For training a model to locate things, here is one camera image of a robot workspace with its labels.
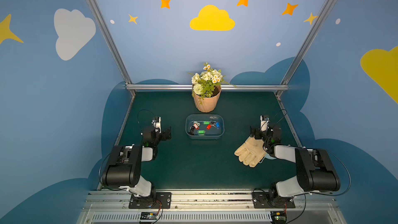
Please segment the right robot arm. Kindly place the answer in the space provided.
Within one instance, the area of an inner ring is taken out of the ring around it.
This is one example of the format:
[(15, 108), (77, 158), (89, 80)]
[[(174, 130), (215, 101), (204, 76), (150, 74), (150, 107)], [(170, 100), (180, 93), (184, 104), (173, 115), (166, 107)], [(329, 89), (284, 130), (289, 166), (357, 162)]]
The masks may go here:
[(271, 184), (267, 195), (269, 201), (289, 201), (308, 193), (323, 194), (340, 190), (340, 178), (326, 150), (283, 145), (279, 128), (251, 127), (250, 137), (262, 148), (265, 156), (295, 164), (296, 176)]

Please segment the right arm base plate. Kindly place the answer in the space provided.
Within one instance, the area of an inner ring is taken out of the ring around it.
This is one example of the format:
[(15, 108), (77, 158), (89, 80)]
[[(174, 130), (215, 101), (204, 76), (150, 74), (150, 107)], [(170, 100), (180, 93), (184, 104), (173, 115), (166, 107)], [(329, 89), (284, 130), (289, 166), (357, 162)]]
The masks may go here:
[(271, 196), (268, 192), (254, 191), (252, 200), (254, 208), (295, 208), (292, 198), (283, 198), (278, 195)]

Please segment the black tag key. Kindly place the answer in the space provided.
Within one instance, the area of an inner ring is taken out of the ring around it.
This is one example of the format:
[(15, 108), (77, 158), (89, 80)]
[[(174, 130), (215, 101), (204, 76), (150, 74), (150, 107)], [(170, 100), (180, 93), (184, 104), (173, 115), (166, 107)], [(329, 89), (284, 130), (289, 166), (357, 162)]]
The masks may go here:
[(189, 134), (190, 134), (190, 135), (194, 135), (194, 131), (195, 131), (195, 127), (194, 127), (194, 126), (192, 126), (192, 127), (191, 127), (191, 129), (190, 129), (190, 132), (189, 132)]

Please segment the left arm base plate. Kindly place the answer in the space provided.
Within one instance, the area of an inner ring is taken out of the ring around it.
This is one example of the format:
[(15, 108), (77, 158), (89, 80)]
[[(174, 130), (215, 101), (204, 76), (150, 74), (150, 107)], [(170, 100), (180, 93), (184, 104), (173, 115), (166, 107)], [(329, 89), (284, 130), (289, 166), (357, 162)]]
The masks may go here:
[(159, 208), (170, 209), (172, 200), (171, 192), (157, 192), (155, 195), (151, 194), (149, 197), (135, 197), (131, 196), (129, 202), (129, 209), (150, 209)]

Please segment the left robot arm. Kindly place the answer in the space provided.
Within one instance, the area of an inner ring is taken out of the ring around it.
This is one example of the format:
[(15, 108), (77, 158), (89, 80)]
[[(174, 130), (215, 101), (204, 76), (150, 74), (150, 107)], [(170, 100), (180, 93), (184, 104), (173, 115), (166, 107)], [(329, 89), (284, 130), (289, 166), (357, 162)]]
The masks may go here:
[(161, 141), (172, 138), (171, 128), (161, 131), (153, 126), (145, 127), (142, 143), (131, 146), (114, 146), (104, 169), (100, 169), (100, 182), (110, 190), (125, 190), (135, 198), (154, 199), (154, 185), (143, 178), (142, 163), (156, 159)]

